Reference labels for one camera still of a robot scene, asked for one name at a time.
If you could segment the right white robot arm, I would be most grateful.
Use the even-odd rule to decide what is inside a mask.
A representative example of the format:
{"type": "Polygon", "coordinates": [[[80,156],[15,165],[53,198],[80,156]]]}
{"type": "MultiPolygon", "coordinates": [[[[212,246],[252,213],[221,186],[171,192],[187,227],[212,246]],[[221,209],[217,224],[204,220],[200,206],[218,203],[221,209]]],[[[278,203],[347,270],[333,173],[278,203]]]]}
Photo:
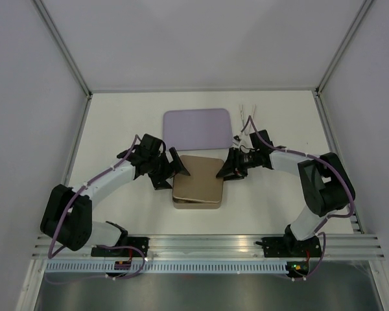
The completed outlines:
{"type": "Polygon", "coordinates": [[[216,177],[225,181],[244,179],[251,168],[263,167],[299,177],[305,207],[297,219],[286,226],[281,237],[263,237],[266,258],[319,258],[322,246],[317,232],[334,212],[355,199],[355,190],[339,157],[329,152],[321,156],[299,154],[274,146],[268,132],[251,133],[252,150],[231,147],[216,177]]]}

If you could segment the beige chocolate box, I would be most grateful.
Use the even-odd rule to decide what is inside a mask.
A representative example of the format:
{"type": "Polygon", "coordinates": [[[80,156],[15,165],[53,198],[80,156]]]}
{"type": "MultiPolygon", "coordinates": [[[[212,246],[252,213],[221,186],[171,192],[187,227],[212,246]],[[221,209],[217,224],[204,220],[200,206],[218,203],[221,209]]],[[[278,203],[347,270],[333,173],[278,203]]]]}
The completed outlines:
{"type": "Polygon", "coordinates": [[[172,202],[176,209],[219,209],[222,204],[222,197],[217,200],[193,200],[172,196],[172,202]]]}

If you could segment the beige box lid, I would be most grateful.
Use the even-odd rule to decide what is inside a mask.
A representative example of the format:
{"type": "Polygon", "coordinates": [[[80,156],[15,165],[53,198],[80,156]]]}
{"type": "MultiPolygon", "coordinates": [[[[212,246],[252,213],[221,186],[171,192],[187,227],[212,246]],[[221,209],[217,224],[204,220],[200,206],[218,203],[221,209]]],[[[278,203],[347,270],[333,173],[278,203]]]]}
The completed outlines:
{"type": "Polygon", "coordinates": [[[222,197],[224,180],[216,175],[224,164],[223,160],[193,155],[181,155],[180,159],[191,175],[175,175],[172,196],[193,200],[222,197]]]}

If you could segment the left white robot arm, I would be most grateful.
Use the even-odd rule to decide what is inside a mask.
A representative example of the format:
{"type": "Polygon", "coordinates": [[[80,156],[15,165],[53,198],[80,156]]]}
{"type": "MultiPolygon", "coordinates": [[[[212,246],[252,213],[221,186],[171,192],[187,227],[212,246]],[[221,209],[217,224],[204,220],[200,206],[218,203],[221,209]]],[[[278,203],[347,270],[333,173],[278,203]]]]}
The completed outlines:
{"type": "Polygon", "coordinates": [[[40,224],[40,231],[51,238],[48,258],[64,249],[78,251],[86,245],[102,253],[123,256],[130,249],[128,231],[110,221],[94,221],[94,209],[117,189],[141,176],[150,178],[154,190],[167,190],[172,187],[168,180],[177,174],[190,173],[176,149],[144,134],[135,135],[131,146],[91,179],[74,187],[55,186],[40,224]]]}

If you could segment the white metal tongs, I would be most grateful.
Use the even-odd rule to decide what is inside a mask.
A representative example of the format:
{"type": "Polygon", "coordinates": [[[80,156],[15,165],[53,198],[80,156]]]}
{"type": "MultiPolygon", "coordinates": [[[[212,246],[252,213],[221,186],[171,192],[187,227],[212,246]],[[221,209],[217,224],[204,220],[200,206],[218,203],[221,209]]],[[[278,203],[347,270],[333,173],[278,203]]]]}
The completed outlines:
{"type": "Polygon", "coordinates": [[[244,130],[244,128],[247,126],[248,118],[249,117],[253,118],[253,116],[255,115],[255,111],[256,111],[255,104],[250,104],[250,105],[239,104],[239,113],[240,113],[241,125],[242,125],[241,130],[244,130]]]}

